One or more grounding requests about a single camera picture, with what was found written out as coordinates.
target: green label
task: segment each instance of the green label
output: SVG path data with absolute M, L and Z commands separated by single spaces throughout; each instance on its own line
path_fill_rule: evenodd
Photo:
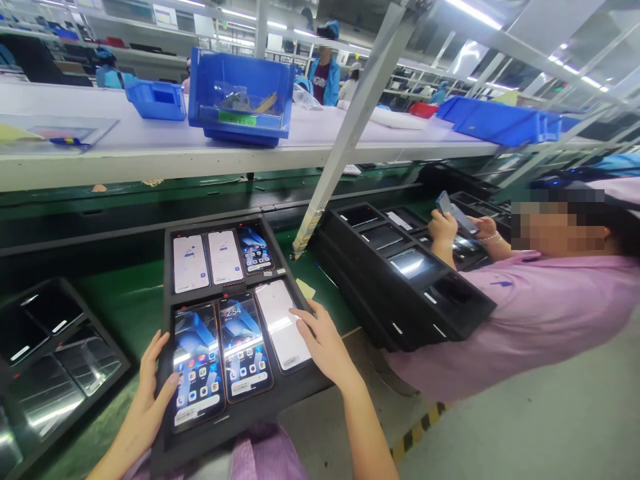
M 218 121 L 224 123 L 235 123 L 236 125 L 246 125 L 248 127 L 255 127 L 257 117 L 255 115 L 244 115 L 242 113 L 230 113 L 220 111 L 218 113 Z

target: pink uniform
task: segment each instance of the pink uniform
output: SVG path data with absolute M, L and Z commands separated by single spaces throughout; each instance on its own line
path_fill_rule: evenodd
M 524 251 L 461 273 L 496 302 L 489 320 L 464 342 L 387 354 L 392 370 L 432 400 L 464 399 L 606 342 L 640 302 L 640 267 L 632 259 L 539 258 Z

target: bracelet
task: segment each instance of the bracelet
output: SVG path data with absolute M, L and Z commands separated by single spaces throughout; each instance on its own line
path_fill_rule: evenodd
M 500 235 L 500 233 L 496 232 L 490 237 L 487 237 L 485 239 L 480 239 L 480 243 L 482 243 L 483 245 L 494 245 L 496 243 L 500 243 L 502 240 L 503 240 L 503 238 Z

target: person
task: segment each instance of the person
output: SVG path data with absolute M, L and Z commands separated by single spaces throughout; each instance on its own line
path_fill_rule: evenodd
M 355 62 L 349 69 L 349 80 L 340 88 L 338 93 L 339 100 L 351 101 L 353 100 L 353 94 L 358 87 L 358 80 L 360 80 L 360 70 L 362 70 L 362 64 Z
M 291 309 L 290 312 L 300 317 L 296 326 L 313 361 L 342 394 L 351 444 L 353 477 L 356 480 L 398 479 L 364 380 L 351 361 L 328 312 L 319 303 L 310 299 L 307 301 L 315 316 L 304 310 Z M 160 330 L 151 340 L 140 362 L 140 385 L 129 412 L 113 444 L 87 480 L 116 480 L 125 475 L 130 478 L 136 474 L 133 470 L 140 468 L 141 460 L 145 458 L 145 452 L 160 429 L 164 412 L 178 385 L 178 374 L 174 373 L 154 399 L 156 360 L 168 340 L 169 332 L 161 336 Z M 253 443 L 247 440 L 246 435 L 241 435 L 233 450 L 231 478 L 306 478 L 291 441 L 282 428 L 268 425 L 258 430 L 260 438 L 255 445 L 260 455 L 252 453 Z
M 600 201 L 584 200 L 602 190 Z M 466 341 L 386 355 L 390 368 L 427 398 L 470 397 L 592 349 L 627 324 L 640 299 L 640 178 L 545 192 L 546 202 L 514 204 L 520 209 L 514 247 L 526 250 L 512 250 L 492 218 L 471 218 L 494 263 L 460 275 L 497 304 L 488 321 Z M 457 222 L 437 210 L 432 216 L 431 251 L 455 269 Z
M 185 95 L 189 94 L 189 90 L 191 88 L 191 59 L 187 59 L 187 74 L 189 75 L 184 82 L 182 82 L 182 86 L 185 89 Z
M 336 20 L 328 21 L 317 28 L 320 38 L 338 40 L 340 24 Z M 320 105 L 335 107 L 338 104 L 340 90 L 340 65 L 333 59 L 331 47 L 320 47 L 320 58 L 309 67 L 309 82 L 313 96 Z
M 429 101 L 427 102 L 430 105 L 440 105 L 444 102 L 445 98 L 447 98 L 447 87 L 449 86 L 449 82 L 446 80 L 442 80 L 440 85 L 438 86 L 438 90 L 431 96 Z
M 95 70 L 95 82 L 100 88 L 111 88 L 124 90 L 128 83 L 137 80 L 135 75 L 120 72 L 115 66 L 115 55 L 108 47 L 100 45 L 95 49 L 100 65 Z

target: yellow black hazard tape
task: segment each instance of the yellow black hazard tape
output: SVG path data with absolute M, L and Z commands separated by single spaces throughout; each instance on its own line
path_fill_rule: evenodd
M 447 406 L 442 403 L 436 403 L 429 412 L 420 419 L 414 426 L 412 426 L 411 430 L 406 432 L 400 440 L 398 440 L 392 448 L 389 449 L 391 452 L 391 456 L 393 457 L 393 461 L 395 463 L 399 463 L 402 460 L 407 452 L 420 440 L 422 440 L 422 435 L 424 432 L 429 430 L 430 427 L 434 426 L 438 420 L 440 420 L 440 415 L 446 412 Z

